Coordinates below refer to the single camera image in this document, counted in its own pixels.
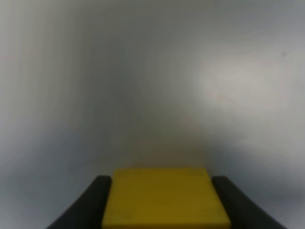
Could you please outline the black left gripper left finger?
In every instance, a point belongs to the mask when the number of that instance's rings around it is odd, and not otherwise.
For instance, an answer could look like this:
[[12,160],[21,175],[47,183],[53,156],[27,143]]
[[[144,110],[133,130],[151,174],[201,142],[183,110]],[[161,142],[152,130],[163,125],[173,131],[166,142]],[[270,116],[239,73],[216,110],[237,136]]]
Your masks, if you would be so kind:
[[100,229],[111,184],[110,176],[97,176],[83,194],[48,228]]

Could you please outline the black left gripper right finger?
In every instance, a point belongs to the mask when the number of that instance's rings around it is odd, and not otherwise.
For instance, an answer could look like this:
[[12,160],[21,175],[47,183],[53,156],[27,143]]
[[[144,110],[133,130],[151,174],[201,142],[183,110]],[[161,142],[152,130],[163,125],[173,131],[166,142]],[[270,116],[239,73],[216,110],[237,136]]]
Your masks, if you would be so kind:
[[257,206],[229,178],[212,177],[212,184],[233,229],[284,229],[285,227]]

